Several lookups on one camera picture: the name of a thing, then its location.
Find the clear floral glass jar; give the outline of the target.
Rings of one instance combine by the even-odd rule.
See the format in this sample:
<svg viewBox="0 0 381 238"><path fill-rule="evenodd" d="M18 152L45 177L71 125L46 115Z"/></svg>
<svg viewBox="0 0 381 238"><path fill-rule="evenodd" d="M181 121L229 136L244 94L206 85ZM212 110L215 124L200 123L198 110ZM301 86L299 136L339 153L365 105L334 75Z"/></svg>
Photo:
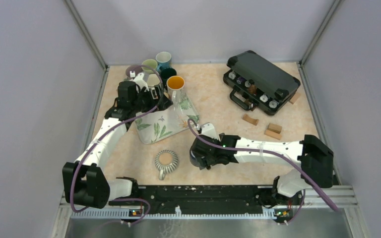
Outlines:
<svg viewBox="0 0 381 238"><path fill-rule="evenodd" d="M185 80L180 76L172 76L167 79L167 90L173 105L179 106L185 93Z"/></svg>

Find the white ribbed mug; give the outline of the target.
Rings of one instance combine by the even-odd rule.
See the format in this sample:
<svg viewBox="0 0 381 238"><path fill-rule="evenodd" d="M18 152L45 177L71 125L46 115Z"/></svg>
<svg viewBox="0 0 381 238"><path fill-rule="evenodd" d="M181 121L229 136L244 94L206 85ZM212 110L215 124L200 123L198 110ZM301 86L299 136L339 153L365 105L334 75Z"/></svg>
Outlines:
<svg viewBox="0 0 381 238"><path fill-rule="evenodd" d="M147 86L151 97L155 99L160 99L164 92L164 87L162 86L162 82L156 74L150 74L147 78Z"/></svg>

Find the dark green mug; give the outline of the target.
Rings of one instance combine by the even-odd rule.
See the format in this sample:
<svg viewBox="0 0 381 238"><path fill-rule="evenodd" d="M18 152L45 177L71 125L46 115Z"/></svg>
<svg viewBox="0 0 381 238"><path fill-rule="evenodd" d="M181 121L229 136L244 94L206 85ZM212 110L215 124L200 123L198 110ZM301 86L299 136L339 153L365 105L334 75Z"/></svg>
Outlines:
<svg viewBox="0 0 381 238"><path fill-rule="evenodd" d="M166 68L161 70L160 72L160 76L162 78L163 83L166 83L170 77L176 76L176 75L177 75L177 71L174 68Z"/></svg>

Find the striped grey white mug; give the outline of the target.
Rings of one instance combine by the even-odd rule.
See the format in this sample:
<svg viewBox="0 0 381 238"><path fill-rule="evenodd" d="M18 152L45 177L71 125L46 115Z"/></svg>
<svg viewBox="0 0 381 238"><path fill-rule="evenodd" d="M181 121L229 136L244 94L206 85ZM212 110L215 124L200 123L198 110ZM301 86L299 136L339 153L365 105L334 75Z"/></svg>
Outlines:
<svg viewBox="0 0 381 238"><path fill-rule="evenodd" d="M159 172L159 180L164 180L166 175L178 168L179 157L172 150L162 150L156 155L154 165Z"/></svg>

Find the light green mug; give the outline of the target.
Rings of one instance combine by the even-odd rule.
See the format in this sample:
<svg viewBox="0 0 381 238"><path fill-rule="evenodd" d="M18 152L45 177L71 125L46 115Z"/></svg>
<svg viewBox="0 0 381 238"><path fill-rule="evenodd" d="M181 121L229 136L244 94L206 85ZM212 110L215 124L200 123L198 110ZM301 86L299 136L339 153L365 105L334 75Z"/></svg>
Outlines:
<svg viewBox="0 0 381 238"><path fill-rule="evenodd" d="M141 69L147 74L154 73L150 68L156 70L158 67L158 62L155 59L146 59L141 64L143 65Z"/></svg>

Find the lilac purple mug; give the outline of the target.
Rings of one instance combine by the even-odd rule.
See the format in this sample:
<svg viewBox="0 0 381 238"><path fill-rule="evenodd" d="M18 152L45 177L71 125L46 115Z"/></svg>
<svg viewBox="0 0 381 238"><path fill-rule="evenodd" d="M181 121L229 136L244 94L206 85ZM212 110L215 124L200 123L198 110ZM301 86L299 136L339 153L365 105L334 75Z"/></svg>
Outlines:
<svg viewBox="0 0 381 238"><path fill-rule="evenodd" d="M143 72L141 66L131 65L126 69L126 77L128 80L134 79L141 72Z"/></svg>

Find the light blue mug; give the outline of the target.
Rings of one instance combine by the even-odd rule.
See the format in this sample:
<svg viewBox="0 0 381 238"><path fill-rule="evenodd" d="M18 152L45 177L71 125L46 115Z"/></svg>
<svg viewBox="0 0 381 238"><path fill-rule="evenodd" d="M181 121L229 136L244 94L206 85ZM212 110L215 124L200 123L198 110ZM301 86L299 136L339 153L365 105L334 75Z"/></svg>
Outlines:
<svg viewBox="0 0 381 238"><path fill-rule="evenodd" d="M169 52L159 52L155 60L157 61L157 71L162 71L171 68L172 55Z"/></svg>

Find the navy blue mug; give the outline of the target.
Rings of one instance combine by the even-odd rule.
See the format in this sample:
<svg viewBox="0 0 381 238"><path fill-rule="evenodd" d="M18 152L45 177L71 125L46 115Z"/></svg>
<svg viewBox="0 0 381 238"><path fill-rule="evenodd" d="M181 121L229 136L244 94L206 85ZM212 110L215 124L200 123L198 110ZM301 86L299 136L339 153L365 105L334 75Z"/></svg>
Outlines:
<svg viewBox="0 0 381 238"><path fill-rule="evenodd" d="M192 151L192 150L190 150L190 162L191 162L191 164L194 165L195 167L200 168L199 163L198 163L198 161L197 161L195 155L193 154L193 151Z"/></svg>

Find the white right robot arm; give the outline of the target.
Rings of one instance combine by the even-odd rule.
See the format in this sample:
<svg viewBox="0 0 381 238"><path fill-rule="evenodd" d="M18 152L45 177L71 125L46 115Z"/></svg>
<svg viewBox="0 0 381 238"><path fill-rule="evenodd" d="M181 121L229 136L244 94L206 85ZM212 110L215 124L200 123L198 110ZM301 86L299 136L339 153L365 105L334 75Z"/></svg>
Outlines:
<svg viewBox="0 0 381 238"><path fill-rule="evenodd" d="M219 139L199 135L190 147L190 160L198 168L211 169L229 163L281 164L292 167L273 184L271 198L285 204L297 192L312 187L326 200L323 189L333 186L334 152L314 135L301 141L268 142L250 140L237 135L221 135Z"/></svg>

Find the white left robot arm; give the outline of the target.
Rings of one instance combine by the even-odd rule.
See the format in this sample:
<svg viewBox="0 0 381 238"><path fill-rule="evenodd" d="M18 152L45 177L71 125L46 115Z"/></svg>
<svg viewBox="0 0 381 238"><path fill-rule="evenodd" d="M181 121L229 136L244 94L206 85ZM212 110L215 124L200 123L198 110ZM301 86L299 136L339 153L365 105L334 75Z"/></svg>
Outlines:
<svg viewBox="0 0 381 238"><path fill-rule="evenodd" d="M133 121L172 105L162 82L124 81L119 83L117 93L94 139L74 162L67 162L62 168L65 200L75 213L87 208L101 209L117 197L127 205L138 201L139 191L131 181L108 182L103 167Z"/></svg>

